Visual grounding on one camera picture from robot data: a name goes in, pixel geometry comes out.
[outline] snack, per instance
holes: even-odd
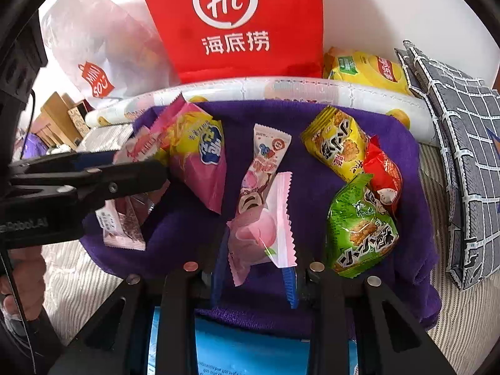
[[[264,125],[253,127],[253,161],[243,178],[236,215],[264,204],[268,186],[286,153],[292,137]]]
[[[167,180],[160,189],[149,193],[106,200],[104,207],[96,210],[97,220],[103,230],[104,244],[109,247],[144,251],[146,242],[141,225],[169,185]]]
[[[172,174],[208,209],[220,214],[226,182],[221,122],[180,95],[158,116],[149,133],[151,140],[145,140],[146,146],[167,153]]]
[[[403,178],[396,164],[380,149],[376,136],[370,138],[368,142],[363,170],[373,175],[370,188],[375,197],[394,215],[401,195]]]
[[[398,231],[384,206],[367,188],[372,174],[360,173],[333,198],[327,217],[327,264],[354,278],[380,262]]]
[[[411,96],[402,67],[380,56],[330,48],[323,62],[323,79],[359,83]]]
[[[301,134],[308,152],[349,182],[363,171],[367,136],[353,117],[325,107]]]
[[[236,286],[245,281],[250,266],[273,261],[278,268],[296,266],[287,201],[291,172],[276,175],[261,205],[247,208],[227,223],[229,267]]]

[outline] yellow snack bag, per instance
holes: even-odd
[[[325,107],[301,134],[307,151],[346,182],[363,172],[367,136],[353,117]]]
[[[343,80],[412,95],[401,66],[360,51],[330,48],[324,54],[323,79]]]

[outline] cardboard box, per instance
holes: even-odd
[[[68,106],[61,96],[54,92],[41,108],[41,114],[33,122],[32,133],[38,135],[47,145],[66,144],[75,149],[82,141],[82,135],[68,115]]]

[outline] gray checkered cloth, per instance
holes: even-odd
[[[412,92],[429,104],[440,137],[451,237],[447,270],[465,290],[500,267],[500,156],[495,144],[500,145],[500,96],[483,80],[429,59],[411,42],[404,46],[406,54],[398,54]]]

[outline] white wrapped item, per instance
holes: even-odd
[[[42,36],[94,108],[178,84],[156,30],[111,0],[57,0]]]
[[[183,84],[91,111],[85,122],[89,127],[132,122],[149,107],[170,104],[181,92],[191,102],[281,99],[399,116],[418,142],[436,145],[431,115],[421,99],[377,87],[312,77],[242,77]]]

